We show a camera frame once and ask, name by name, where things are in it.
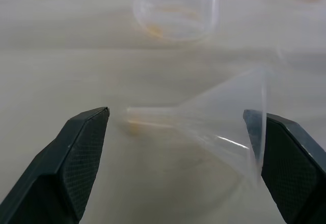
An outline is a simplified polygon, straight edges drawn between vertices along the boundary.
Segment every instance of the funnel cone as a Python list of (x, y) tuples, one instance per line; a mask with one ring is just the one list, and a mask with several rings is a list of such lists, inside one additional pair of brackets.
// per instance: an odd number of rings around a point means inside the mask
[(131, 107), (127, 121), (132, 128), (176, 128), (256, 181), (265, 145), (265, 69), (230, 79), (176, 107)]

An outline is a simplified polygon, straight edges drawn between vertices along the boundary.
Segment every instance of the white table surface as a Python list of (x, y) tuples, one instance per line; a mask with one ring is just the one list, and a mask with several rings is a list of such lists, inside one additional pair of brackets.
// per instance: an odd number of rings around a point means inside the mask
[[(180, 103), (277, 62), (279, 48), (323, 49), (323, 1), (221, 0), (216, 33), (175, 48), (137, 30), (132, 0), (0, 0), (0, 201), (70, 117), (109, 106), (81, 223), (216, 223), (201, 201), (221, 191), (219, 162), (196, 145), (139, 143), (117, 125), (117, 111)], [(186, 219), (183, 205), (202, 209)], [(244, 193), (238, 212), (242, 223), (284, 223), (264, 184)]]

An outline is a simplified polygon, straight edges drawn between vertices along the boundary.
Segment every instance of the clear plastic funnel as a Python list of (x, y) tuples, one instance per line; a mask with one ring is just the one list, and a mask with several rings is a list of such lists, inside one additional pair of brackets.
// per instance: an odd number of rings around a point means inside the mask
[(256, 182), (265, 145), (265, 69), (235, 77), (176, 107), (130, 107), (127, 121), (134, 129), (177, 128)]
[(174, 41), (209, 33), (217, 15), (216, 0), (134, 0), (134, 15), (150, 34)]

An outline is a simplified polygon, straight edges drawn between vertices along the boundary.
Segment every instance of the transparent plastic container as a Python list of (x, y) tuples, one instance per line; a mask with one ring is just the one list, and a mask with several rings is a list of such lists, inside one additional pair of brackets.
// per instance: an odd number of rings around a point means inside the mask
[(176, 128), (257, 183), (265, 145), (265, 76), (259, 68), (175, 107), (130, 107), (126, 119), (134, 132), (140, 126)]
[(134, 0), (137, 22), (156, 37), (186, 41), (205, 36), (217, 20), (217, 0)]

